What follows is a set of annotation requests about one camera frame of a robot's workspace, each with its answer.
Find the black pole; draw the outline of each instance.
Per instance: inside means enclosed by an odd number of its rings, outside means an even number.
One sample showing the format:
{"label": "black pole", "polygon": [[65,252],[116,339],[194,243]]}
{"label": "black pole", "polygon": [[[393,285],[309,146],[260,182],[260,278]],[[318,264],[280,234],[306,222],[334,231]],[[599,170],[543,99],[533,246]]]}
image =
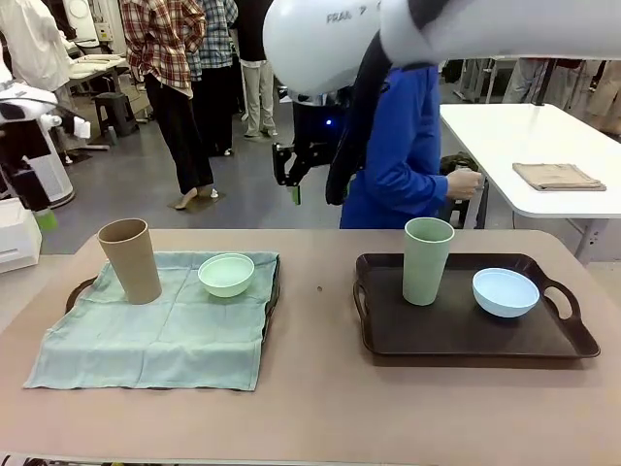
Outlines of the black pole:
{"label": "black pole", "polygon": [[537,94],[537,100],[535,101],[535,105],[537,105],[538,107],[543,105],[545,92],[547,92],[547,89],[550,86],[550,80],[552,79],[552,73],[554,72],[554,68],[556,68],[556,62],[556,58],[551,58],[547,60],[545,74],[543,75],[543,82],[541,83],[541,89],[539,90],[539,94]]}

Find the light blue bowl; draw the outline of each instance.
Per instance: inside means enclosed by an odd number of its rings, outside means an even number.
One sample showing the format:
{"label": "light blue bowl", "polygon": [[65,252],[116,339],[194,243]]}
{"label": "light blue bowl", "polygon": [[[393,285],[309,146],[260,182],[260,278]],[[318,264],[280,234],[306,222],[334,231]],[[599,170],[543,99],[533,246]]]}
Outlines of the light blue bowl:
{"label": "light blue bowl", "polygon": [[489,314],[498,317],[524,316],[539,301],[533,282],[507,269],[485,269],[474,275],[474,298]]}
{"label": "light blue bowl", "polygon": [[253,275],[252,259],[233,252],[212,257],[198,269],[198,279],[205,289],[220,298],[242,294],[250,286]]}

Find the person in blue jacket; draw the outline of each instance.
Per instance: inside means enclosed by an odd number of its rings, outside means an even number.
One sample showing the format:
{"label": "person in blue jacket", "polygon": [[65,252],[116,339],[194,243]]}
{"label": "person in blue jacket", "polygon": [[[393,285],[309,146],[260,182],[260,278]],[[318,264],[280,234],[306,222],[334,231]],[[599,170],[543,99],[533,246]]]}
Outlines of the person in blue jacket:
{"label": "person in blue jacket", "polygon": [[440,151],[438,68],[392,70],[377,103],[365,168],[343,205],[341,228],[401,229],[412,218],[436,216],[447,198],[472,198],[481,175],[439,175]]}

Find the cup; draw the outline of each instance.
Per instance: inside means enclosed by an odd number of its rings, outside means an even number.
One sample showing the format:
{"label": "cup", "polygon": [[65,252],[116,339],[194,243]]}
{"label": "cup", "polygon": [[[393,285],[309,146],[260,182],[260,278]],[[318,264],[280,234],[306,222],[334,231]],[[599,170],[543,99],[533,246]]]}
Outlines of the cup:
{"label": "cup", "polygon": [[162,293],[148,225],[139,218],[104,226],[97,239],[131,304],[146,304]]}
{"label": "cup", "polygon": [[455,230],[439,218],[414,218],[406,224],[404,287],[406,300],[429,306],[438,288]]}

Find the hand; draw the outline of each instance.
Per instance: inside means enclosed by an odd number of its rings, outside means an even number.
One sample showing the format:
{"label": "hand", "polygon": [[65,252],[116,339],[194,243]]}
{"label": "hand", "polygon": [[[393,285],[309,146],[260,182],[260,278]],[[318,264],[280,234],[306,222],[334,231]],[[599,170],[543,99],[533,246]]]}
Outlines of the hand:
{"label": "hand", "polygon": [[462,201],[472,199],[482,179],[483,176],[480,173],[470,169],[455,170],[446,177],[448,181],[446,197]]}

